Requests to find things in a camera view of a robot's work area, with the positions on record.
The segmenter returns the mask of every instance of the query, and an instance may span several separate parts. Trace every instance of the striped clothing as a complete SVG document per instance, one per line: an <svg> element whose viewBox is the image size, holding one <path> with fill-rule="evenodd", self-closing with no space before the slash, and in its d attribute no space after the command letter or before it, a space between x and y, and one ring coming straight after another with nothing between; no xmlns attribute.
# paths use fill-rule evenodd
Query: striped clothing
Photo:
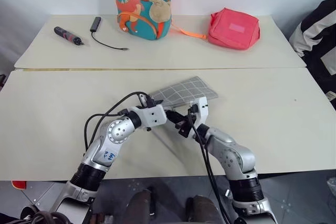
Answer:
<svg viewBox="0 0 336 224"><path fill-rule="evenodd" d="M289 39L295 52L336 108L336 0L325 0Z"/></svg>

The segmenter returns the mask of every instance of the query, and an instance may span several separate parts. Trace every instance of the orange dinosaur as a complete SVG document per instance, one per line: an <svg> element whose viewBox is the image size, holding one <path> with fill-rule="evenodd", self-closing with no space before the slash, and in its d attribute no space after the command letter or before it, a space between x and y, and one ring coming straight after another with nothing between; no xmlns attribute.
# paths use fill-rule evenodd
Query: orange dinosaur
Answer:
<svg viewBox="0 0 336 224"><path fill-rule="evenodd" d="M117 8L122 12L131 12L137 15L140 15L141 11L144 10L143 5L140 0L116 0ZM120 29L123 31L128 31L128 27L126 26L126 22L131 22L131 29L133 32L137 33L138 31L135 29L136 24L138 23L138 18L132 15L121 14L119 20Z"/></svg>

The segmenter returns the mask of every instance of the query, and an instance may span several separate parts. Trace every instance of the pink pouch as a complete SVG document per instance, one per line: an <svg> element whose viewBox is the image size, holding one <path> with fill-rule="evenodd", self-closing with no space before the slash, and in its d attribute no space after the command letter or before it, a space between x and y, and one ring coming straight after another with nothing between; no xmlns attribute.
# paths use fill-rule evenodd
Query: pink pouch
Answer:
<svg viewBox="0 0 336 224"><path fill-rule="evenodd" d="M246 13L224 8L211 14L208 40L210 43L246 50L260 38L259 20Z"/></svg>

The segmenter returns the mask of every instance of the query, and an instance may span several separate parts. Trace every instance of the dinosaur backpack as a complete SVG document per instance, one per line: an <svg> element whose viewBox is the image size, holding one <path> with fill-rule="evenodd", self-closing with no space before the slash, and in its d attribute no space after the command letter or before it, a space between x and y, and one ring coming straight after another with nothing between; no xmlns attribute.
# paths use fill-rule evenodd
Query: dinosaur backpack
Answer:
<svg viewBox="0 0 336 224"><path fill-rule="evenodd" d="M170 0L115 0L121 30L144 39L163 38L172 15Z"/></svg>

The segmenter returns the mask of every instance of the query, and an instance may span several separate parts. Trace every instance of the gray plaid cloth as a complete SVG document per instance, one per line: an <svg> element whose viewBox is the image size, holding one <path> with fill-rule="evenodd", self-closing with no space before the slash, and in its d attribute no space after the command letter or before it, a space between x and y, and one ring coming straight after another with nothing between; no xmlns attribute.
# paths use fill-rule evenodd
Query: gray plaid cloth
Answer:
<svg viewBox="0 0 336 224"><path fill-rule="evenodd" d="M155 100L163 100L162 106L173 107L182 106L199 97L206 97L208 100L218 98L218 94L198 76L160 89L150 96Z"/></svg>

